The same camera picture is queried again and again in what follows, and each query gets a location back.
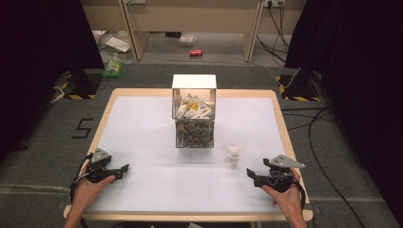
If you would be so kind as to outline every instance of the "human hand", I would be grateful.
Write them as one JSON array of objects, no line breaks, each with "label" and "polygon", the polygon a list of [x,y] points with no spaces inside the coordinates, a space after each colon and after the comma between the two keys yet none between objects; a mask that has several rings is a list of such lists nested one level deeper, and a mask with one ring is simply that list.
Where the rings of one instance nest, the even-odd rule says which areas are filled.
[{"label": "human hand", "polygon": [[[293,172],[294,178],[300,181],[299,173],[294,169],[291,169],[291,171]],[[290,188],[283,193],[267,185],[263,185],[261,188],[274,199],[272,206],[278,205],[292,227],[306,227],[302,216],[300,193],[293,183],[290,185]]]},{"label": "human hand", "polygon": [[65,228],[75,228],[80,226],[80,219],[87,207],[92,204],[101,191],[115,180],[111,175],[100,182],[93,183],[86,178],[78,181],[74,192],[74,199],[71,203],[70,211],[67,215]]}]

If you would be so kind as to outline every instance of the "wooden table edge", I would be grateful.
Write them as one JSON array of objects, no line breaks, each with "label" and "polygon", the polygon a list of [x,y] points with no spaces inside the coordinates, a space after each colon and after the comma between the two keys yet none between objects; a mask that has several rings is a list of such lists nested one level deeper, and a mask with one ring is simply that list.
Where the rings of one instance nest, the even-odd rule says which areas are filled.
[{"label": "wooden table edge", "polygon": [[[107,102],[104,115],[100,120],[94,139],[91,146],[88,149],[87,154],[92,153],[97,148],[98,142],[101,139],[103,129],[105,128],[106,121],[109,117],[109,113],[115,100],[121,96],[144,96],[144,97],[171,97],[171,88],[116,88],[112,91],[109,101]],[[260,89],[217,89],[217,97],[245,97],[245,98],[271,98],[273,101],[276,120],[278,122],[278,130],[281,136],[281,141],[284,146],[284,151],[287,157],[296,160],[293,146],[291,144],[290,137],[288,135],[287,127],[283,119],[281,109],[278,103],[278,98],[273,90],[260,90]],[[301,177],[301,185],[305,188],[303,178]],[[309,203],[308,195],[306,196],[306,203]],[[69,212],[70,205],[67,205],[64,211],[65,218]],[[303,210],[303,217],[305,220],[311,220],[314,214],[312,210]],[[254,215],[172,215],[172,214],[160,214],[160,215],[145,215],[145,214],[126,214],[117,215],[110,213],[102,214],[84,214],[85,219],[96,220],[164,220],[164,221],[285,221],[283,214],[267,215],[267,214],[254,214]]]}]

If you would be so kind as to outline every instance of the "black curtain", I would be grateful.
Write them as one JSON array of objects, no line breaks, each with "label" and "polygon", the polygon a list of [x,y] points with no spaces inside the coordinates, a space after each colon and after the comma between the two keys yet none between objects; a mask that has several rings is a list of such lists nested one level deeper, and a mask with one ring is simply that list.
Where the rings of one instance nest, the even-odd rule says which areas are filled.
[{"label": "black curtain", "polygon": [[[332,28],[326,18],[341,6],[333,3],[307,1],[286,66],[313,63],[321,73],[347,139],[403,226],[403,2],[350,1]],[[324,5],[330,7],[318,12]],[[323,40],[329,42],[317,49]]]},{"label": "black curtain", "polygon": [[104,64],[79,0],[1,1],[0,9],[1,162],[27,139],[61,74],[83,77]]}]

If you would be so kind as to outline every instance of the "white tabletop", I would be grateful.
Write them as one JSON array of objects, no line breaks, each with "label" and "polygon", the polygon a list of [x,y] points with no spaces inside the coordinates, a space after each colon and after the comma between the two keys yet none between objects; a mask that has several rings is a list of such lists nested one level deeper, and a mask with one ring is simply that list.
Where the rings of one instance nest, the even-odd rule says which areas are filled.
[{"label": "white tabletop", "polygon": [[[129,163],[122,180],[110,184],[89,213],[279,212],[254,187],[246,168],[268,174],[263,158],[284,155],[270,98],[217,98],[214,148],[175,147],[170,97],[118,97],[98,147],[112,155],[108,169]],[[241,142],[238,166],[225,164],[228,142]]]}]

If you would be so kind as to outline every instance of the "gray carpet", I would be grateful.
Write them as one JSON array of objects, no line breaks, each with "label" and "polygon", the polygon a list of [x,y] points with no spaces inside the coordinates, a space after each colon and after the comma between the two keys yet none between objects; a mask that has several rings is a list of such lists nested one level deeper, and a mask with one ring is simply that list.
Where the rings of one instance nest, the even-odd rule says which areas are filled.
[{"label": "gray carpet", "polygon": [[[275,75],[291,72],[280,67],[270,69]],[[218,89],[272,89],[278,94],[297,159],[307,166],[301,173],[315,212],[315,220],[308,222],[309,227],[359,227],[354,214],[325,179],[320,166],[366,227],[398,227],[370,176],[355,160],[354,151],[332,111],[325,110],[322,119],[312,125],[314,154],[306,124],[318,110],[289,110],[323,107],[327,102],[282,100],[276,80],[260,66],[141,64],[125,65],[119,78],[104,79],[93,100],[62,99],[46,110],[28,139],[29,148],[10,153],[0,166],[0,227],[61,227],[67,187],[91,144],[113,89],[169,88],[175,73],[216,74]],[[85,136],[85,131],[76,130],[83,118],[92,119],[81,125],[90,128],[88,136],[72,139]],[[115,223],[89,221],[88,225],[110,227]],[[262,226],[288,227],[288,224],[273,222],[262,223]]]}]

